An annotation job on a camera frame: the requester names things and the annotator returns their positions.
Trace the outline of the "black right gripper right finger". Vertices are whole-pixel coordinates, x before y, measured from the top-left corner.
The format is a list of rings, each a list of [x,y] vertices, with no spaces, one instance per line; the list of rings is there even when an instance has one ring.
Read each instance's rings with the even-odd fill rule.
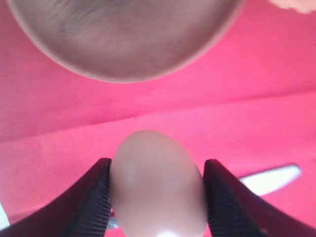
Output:
[[[219,161],[205,162],[203,181],[213,237],[314,237],[314,228],[252,193]]]

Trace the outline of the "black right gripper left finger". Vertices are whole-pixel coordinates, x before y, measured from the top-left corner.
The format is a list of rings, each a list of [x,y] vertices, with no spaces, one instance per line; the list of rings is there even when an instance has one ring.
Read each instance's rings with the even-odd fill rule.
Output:
[[[2,237],[103,237],[111,215],[110,158],[98,160],[54,201],[0,232]]]

